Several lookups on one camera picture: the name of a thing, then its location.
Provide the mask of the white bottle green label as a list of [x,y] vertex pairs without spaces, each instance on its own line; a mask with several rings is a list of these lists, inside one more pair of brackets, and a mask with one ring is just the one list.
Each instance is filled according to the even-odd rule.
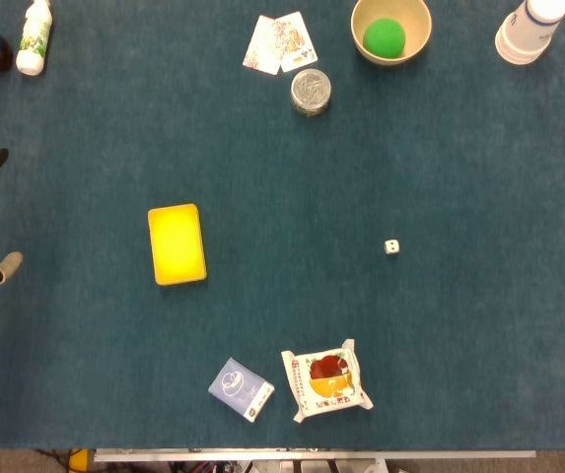
[[25,13],[16,56],[16,66],[22,74],[37,76],[42,72],[52,24],[50,0],[33,0]]

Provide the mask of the yellow sponge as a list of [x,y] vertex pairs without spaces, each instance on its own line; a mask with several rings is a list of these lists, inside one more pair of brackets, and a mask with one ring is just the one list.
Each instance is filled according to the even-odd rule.
[[171,286],[207,277],[198,208],[194,203],[153,208],[147,214],[155,282]]

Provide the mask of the yellow object under table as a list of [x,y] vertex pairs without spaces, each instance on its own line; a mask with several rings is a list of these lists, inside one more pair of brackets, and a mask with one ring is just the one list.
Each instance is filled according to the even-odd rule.
[[88,473],[90,452],[87,449],[72,449],[69,451],[67,470],[69,473]]

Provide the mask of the playing card red pattern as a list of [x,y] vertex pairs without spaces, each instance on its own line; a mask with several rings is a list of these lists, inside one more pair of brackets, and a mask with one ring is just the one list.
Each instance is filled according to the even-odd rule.
[[269,17],[258,17],[243,60],[245,67],[269,75],[278,73],[282,59],[278,26],[279,24]]

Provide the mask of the blue tissue pack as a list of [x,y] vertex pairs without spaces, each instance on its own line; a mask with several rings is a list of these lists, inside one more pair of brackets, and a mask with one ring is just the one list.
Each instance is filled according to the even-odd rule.
[[208,388],[208,392],[250,423],[275,391],[274,386],[233,358],[229,358]]

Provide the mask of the round metal tin can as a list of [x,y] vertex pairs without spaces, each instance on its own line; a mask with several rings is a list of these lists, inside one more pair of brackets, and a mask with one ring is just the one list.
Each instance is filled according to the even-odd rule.
[[324,112],[331,98],[331,83],[319,69],[300,71],[291,83],[291,100],[294,108],[305,116]]

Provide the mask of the white snack packet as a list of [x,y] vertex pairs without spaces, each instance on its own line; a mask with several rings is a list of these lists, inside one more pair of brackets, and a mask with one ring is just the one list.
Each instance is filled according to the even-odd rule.
[[341,347],[304,355],[287,350],[281,357],[298,405],[296,423],[347,408],[374,407],[362,386],[354,339],[346,339]]

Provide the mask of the green ball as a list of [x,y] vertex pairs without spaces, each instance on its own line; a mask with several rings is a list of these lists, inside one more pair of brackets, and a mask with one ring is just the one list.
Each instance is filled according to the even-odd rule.
[[371,22],[363,35],[363,46],[373,55],[393,59],[404,49],[406,35],[400,22],[379,18]]

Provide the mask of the beige bowl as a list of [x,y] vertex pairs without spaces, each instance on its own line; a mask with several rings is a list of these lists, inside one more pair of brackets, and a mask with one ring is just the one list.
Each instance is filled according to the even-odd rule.
[[[405,33],[402,52],[395,58],[382,58],[363,45],[367,27],[381,18],[401,24]],[[357,0],[351,17],[350,30],[359,53],[380,66],[396,66],[416,57],[428,43],[432,32],[431,12],[424,0]]]

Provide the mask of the stack of white paper cups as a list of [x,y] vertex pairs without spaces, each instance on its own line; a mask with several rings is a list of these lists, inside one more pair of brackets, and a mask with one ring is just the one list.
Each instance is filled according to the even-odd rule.
[[548,47],[565,18],[565,0],[523,0],[495,35],[498,54],[507,62],[527,65]]

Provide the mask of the aluminium frame rail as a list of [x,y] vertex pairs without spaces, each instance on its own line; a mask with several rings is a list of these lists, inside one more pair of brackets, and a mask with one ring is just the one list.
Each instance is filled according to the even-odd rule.
[[254,461],[328,459],[535,458],[535,450],[360,450],[341,448],[98,448],[96,462]]

